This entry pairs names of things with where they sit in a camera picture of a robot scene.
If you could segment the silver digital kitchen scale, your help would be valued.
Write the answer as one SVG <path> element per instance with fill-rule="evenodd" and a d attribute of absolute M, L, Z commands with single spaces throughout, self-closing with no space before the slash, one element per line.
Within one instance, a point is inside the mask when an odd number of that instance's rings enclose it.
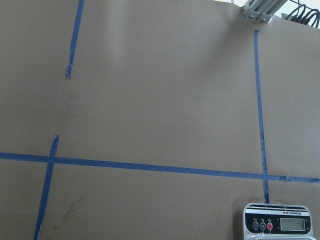
<path fill-rule="evenodd" d="M 302 205 L 249 203 L 243 210 L 244 240 L 314 240 L 312 216 Z"/>

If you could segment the aluminium frame post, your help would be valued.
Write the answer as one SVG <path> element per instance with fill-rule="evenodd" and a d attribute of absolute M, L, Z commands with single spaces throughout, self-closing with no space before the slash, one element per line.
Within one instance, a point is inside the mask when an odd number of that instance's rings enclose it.
<path fill-rule="evenodd" d="M 242 7 L 243 16 L 267 23 L 287 0 L 248 0 Z"/>

